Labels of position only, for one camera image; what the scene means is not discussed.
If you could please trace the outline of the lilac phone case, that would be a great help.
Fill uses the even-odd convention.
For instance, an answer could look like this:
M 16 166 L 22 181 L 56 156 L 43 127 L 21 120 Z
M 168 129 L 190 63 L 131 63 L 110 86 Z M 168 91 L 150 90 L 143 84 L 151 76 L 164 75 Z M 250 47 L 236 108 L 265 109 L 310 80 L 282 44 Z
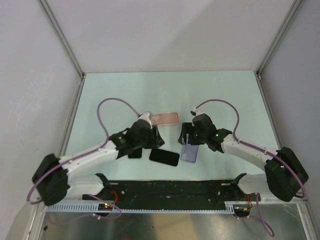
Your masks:
M 184 145 L 182 147 L 182 152 L 180 159 L 183 162 L 194 164 L 197 160 L 199 146 L 198 145 Z

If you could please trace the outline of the pink phone case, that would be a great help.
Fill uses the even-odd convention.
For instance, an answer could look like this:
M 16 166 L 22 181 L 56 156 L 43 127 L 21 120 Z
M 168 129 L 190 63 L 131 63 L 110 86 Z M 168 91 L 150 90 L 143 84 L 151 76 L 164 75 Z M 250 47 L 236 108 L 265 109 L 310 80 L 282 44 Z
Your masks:
M 169 126 L 180 123 L 180 117 L 177 112 L 159 113 L 152 116 L 152 123 L 157 126 Z

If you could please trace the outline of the black phone purple frame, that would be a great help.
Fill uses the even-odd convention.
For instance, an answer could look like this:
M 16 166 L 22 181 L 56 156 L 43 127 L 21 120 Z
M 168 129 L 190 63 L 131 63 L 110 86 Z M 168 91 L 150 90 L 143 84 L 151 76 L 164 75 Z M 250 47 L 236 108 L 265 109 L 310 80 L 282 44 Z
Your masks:
M 177 167 L 180 159 L 180 154 L 160 148 L 155 148 L 152 149 L 149 155 L 149 160 L 172 166 L 172 167 Z

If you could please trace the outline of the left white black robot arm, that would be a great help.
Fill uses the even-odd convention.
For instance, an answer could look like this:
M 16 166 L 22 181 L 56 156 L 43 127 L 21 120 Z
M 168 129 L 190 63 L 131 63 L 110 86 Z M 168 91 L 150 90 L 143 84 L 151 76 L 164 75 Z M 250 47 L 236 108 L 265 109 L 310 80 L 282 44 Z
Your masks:
M 139 119 L 130 128 L 112 134 L 107 142 L 88 152 L 74 156 L 46 155 L 32 176 L 33 189 L 46 206 L 76 195 L 107 199 L 111 187 L 103 182 L 105 177 L 102 174 L 94 174 L 89 181 L 85 181 L 81 174 L 102 163 L 127 156 L 136 149 L 157 149 L 164 143 L 157 125 Z

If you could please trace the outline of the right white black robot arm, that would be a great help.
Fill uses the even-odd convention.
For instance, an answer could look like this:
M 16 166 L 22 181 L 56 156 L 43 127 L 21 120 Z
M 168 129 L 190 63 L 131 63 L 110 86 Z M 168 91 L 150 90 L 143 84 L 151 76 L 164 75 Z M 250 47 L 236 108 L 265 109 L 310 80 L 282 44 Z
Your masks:
M 182 123 L 178 142 L 181 145 L 207 145 L 213 152 L 236 156 L 264 171 L 265 176 L 246 173 L 231 187 L 232 197 L 238 201 L 265 190 L 281 201 L 290 202 L 309 179 L 292 149 L 259 147 L 236 139 L 232 131 L 216 128 L 205 113 L 195 115 L 191 122 Z

